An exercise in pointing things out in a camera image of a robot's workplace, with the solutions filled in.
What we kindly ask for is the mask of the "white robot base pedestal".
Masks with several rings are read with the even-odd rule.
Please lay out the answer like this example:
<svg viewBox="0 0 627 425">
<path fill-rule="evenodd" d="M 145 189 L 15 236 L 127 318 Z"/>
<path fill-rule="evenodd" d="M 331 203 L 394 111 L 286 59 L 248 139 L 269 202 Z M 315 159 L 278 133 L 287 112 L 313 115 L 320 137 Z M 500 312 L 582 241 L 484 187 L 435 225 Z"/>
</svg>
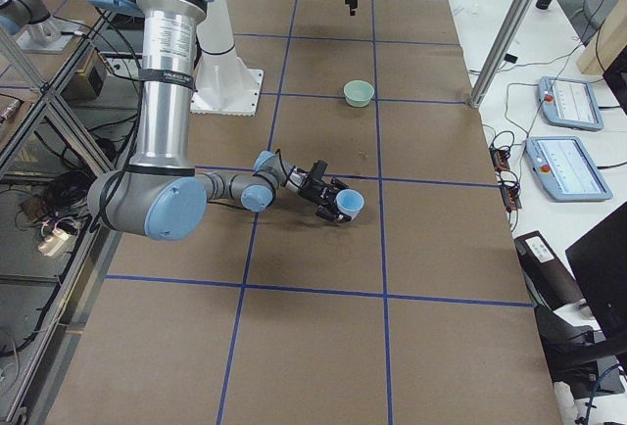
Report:
<svg viewBox="0 0 627 425">
<path fill-rule="evenodd" d="M 247 68 L 239 57 L 226 0 L 208 4 L 207 16 L 197 26 L 196 33 L 200 60 L 191 111 L 253 116 L 258 108 L 264 72 Z"/>
</svg>

